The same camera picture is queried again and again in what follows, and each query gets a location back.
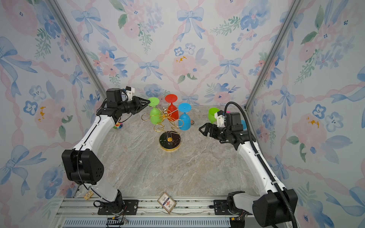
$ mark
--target floral wallpaper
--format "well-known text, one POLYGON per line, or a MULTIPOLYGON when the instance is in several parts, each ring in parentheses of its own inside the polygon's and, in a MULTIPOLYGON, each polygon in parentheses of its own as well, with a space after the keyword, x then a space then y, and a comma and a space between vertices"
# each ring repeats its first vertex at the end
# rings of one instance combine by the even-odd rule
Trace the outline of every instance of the floral wallpaper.
POLYGON ((292 0, 58 3, 106 89, 223 105, 247 101, 292 0))
POLYGON ((304 0, 249 109, 270 167, 298 194, 302 228, 365 227, 364 10, 304 0))
POLYGON ((49 227, 102 98, 45 2, 1 0, 0 27, 0 227, 49 227))

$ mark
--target metal corner post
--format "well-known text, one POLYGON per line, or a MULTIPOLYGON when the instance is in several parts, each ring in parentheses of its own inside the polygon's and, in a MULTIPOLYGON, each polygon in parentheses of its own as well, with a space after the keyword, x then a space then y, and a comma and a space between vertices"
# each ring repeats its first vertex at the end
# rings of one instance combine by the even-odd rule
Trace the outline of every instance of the metal corner post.
POLYGON ((245 110, 248 111, 250 106, 252 105, 256 94, 258 92, 258 90, 260 89, 261 84, 263 83, 266 74, 269 71, 269 68, 271 66, 271 64, 273 63, 275 56, 277 55, 283 41, 284 38, 286 37, 286 35, 288 34, 289 29, 292 27, 293 22, 295 20, 295 17, 298 13, 298 10, 300 9, 300 6, 302 4, 303 0, 293 0, 293 4, 291 6, 291 8, 288 11, 288 15, 283 23, 283 26, 281 27, 278 36, 273 44, 273 46, 270 49, 268 58, 266 59, 264 66, 262 67, 261 70, 261 74, 259 75, 259 77, 257 78, 257 81, 255 82, 255 85, 253 86, 253 89, 250 93, 250 97, 247 100, 247 103, 245 105, 245 110))
POLYGON ((96 88, 100 92, 100 95, 103 99, 107 97, 106 91, 99 80, 99 77, 95 74, 94 68, 88 60, 80 42, 77 40, 75 33, 73 32, 69 22, 67 21, 65 14, 60 8, 57 0, 46 0, 46 3, 49 9, 52 11, 53 15, 57 19, 60 24, 60 27, 65 32, 67 38, 69 39, 71 45, 73 46, 77 55, 79 55, 81 62, 84 64, 86 71, 90 75, 91 80, 95 84, 96 88))

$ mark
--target gray stone surface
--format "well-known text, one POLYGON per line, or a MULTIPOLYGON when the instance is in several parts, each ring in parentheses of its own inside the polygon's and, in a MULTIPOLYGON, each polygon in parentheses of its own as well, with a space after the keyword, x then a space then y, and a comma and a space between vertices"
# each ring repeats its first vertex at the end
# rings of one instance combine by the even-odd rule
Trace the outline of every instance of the gray stone surface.
POLYGON ((172 196, 223 196, 239 190, 257 194, 253 176, 233 146, 198 131, 208 121, 209 108, 198 106, 188 112, 195 124, 187 131, 177 130, 181 145, 174 152, 163 150, 158 142, 162 133, 141 120, 150 108, 130 117, 121 129, 111 129, 97 155, 109 182, 123 196, 159 196, 164 191, 172 196))

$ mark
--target metal pole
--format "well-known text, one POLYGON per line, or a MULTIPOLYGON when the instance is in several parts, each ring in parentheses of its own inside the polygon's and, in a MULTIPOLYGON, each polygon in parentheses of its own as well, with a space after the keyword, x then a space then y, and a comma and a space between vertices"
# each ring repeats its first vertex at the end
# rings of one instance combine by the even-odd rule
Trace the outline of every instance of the metal pole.
POLYGON ((253 86, 253 89, 251 91, 250 97, 247 100, 247 103, 245 105, 245 110, 248 112, 250 106, 252 105, 256 94, 262 84, 262 82, 264 81, 266 74, 269 71, 269 68, 271 66, 271 64, 273 63, 275 56, 277 55, 283 41, 284 38, 286 37, 286 35, 288 34, 289 29, 292 27, 293 22, 295 20, 295 17, 298 13, 298 10, 302 4, 303 0, 294 0, 293 4, 291 6, 291 8, 288 11, 288 16, 285 19, 285 22, 283 23, 283 26, 281 27, 278 36, 273 44, 273 46, 271 47, 271 50, 269 52, 268 58, 264 63, 264 66, 262 67, 261 70, 261 74, 260 76, 257 78, 257 81, 255 83, 255 85, 253 86))
POLYGON ((60 27, 65 32, 76 54, 80 57, 81 62, 84 64, 86 71, 90 75, 90 78, 94 83, 95 87, 100 92, 101 97, 105 99, 107 97, 106 91, 103 85, 101 84, 99 77, 95 74, 94 68, 89 62, 88 57, 86 56, 80 42, 77 40, 76 35, 73 32, 70 24, 68 23, 65 14, 61 10, 57 0, 46 0, 46 3, 49 9, 52 11, 53 15, 55 16, 55 18, 57 19, 60 27))

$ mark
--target round base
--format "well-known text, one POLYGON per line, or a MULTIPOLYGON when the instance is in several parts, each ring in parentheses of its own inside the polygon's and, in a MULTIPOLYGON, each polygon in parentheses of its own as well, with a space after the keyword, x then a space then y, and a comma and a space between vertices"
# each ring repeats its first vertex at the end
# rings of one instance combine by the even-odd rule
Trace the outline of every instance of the round base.
POLYGON ((160 136, 162 149, 172 152, 180 146, 181 137, 176 131, 167 131, 160 136))

